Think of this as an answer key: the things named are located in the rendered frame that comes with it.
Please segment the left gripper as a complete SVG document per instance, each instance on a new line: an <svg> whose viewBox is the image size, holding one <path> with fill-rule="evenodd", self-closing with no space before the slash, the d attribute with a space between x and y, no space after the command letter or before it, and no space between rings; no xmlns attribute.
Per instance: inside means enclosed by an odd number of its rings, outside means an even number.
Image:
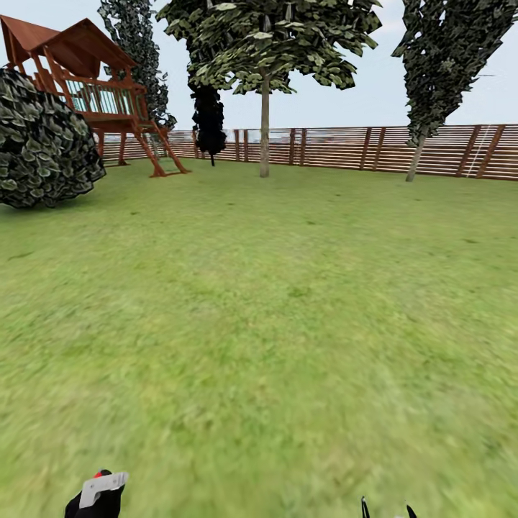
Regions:
<svg viewBox="0 0 518 518"><path fill-rule="evenodd" d="M65 508L65 518L117 518L121 507L122 488L101 492L93 506L79 509L80 500L73 498Z"/></svg>

